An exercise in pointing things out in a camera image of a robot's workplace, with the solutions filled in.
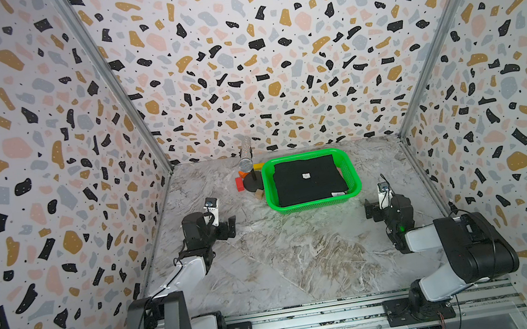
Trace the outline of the green plastic basket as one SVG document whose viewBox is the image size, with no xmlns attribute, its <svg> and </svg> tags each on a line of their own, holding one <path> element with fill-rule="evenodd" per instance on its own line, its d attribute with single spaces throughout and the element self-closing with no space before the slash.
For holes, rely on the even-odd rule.
<svg viewBox="0 0 527 329">
<path fill-rule="evenodd" d="M 333 148 L 269 160 L 261 175 L 268 206 L 283 215 L 341 204 L 363 187 L 348 154 Z"/>
</svg>

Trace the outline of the black t-shirt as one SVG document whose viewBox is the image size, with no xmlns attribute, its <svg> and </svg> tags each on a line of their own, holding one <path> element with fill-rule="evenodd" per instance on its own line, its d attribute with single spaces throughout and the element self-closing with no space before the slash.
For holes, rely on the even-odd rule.
<svg viewBox="0 0 527 329">
<path fill-rule="evenodd" d="M 276 164 L 274 170 L 273 180 L 281 207 L 312 203 L 349 191 L 331 155 Z"/>
</svg>

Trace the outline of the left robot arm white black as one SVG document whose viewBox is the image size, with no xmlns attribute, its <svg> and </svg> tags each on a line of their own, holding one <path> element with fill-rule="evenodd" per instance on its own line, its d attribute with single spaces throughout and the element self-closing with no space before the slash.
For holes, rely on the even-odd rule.
<svg viewBox="0 0 527 329">
<path fill-rule="evenodd" d="M 187 296 L 211 270 L 215 242 L 236 236 L 236 220 L 231 216 L 221 221 L 211 208 L 184 217 L 183 246 L 174 260 L 175 270 L 157 292 L 130 304 L 126 329 L 251 329 L 251 323 L 229 328 L 219 311 L 193 317 L 186 304 Z"/>
</svg>

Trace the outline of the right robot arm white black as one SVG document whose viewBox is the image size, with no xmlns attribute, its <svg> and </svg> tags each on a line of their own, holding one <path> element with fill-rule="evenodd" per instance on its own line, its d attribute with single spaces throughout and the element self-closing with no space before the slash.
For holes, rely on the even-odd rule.
<svg viewBox="0 0 527 329">
<path fill-rule="evenodd" d="M 417 228 L 411 200 L 392 191 L 376 202 L 366 202 L 365 212 L 367 219 L 385 224 L 386 236 L 398 252 L 440 249 L 447 258 L 432 275 L 413 281 L 406 298 L 386 304 L 392 320 L 452 318 L 451 300 L 456 295 L 519 269 L 516 250 L 481 213 L 457 211 Z"/>
</svg>

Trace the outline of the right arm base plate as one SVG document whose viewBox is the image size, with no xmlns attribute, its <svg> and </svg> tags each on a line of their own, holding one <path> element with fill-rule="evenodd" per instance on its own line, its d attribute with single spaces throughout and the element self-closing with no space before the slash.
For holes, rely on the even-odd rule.
<svg viewBox="0 0 527 329">
<path fill-rule="evenodd" d="M 418 303 L 407 297 L 386 300 L 382 306 L 391 328 L 435 322 L 457 316 L 450 301 Z"/>
</svg>

